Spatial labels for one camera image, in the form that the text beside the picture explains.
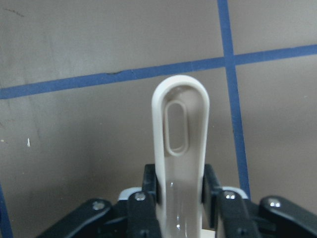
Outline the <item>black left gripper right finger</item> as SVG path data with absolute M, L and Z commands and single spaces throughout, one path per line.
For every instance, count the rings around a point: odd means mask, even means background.
M 202 202 L 217 238 L 315 238 L 317 216 L 277 195 L 253 203 L 237 188 L 221 186 L 210 164 L 203 176 Z

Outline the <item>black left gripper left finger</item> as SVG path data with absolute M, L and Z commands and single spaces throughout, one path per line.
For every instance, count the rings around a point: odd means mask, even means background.
M 142 187 L 116 204 L 101 198 L 82 203 L 43 231 L 41 238 L 160 238 L 155 166 L 144 167 Z

